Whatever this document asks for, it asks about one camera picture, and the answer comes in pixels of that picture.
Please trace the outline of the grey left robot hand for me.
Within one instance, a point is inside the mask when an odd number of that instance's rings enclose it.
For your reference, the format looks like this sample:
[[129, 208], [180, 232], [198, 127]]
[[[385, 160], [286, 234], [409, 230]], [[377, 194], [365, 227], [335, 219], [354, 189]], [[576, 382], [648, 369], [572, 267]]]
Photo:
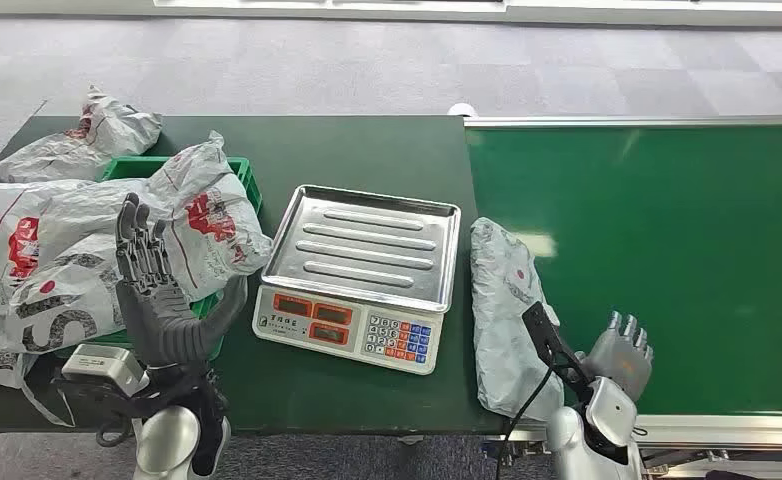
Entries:
[[237, 275], [224, 297], [201, 318], [173, 275], [163, 233], [166, 222], [149, 227], [150, 208], [134, 193], [116, 219], [115, 291], [134, 352], [148, 367], [204, 362], [228, 332], [248, 299], [248, 278]]

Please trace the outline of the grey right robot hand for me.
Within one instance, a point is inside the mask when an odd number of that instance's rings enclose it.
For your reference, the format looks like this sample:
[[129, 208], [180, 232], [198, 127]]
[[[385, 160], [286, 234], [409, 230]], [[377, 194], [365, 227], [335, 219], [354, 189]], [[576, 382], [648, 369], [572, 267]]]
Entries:
[[647, 331], [637, 318], [612, 311], [607, 327], [581, 363], [593, 376], [613, 380], [638, 402], [652, 373], [653, 356]]

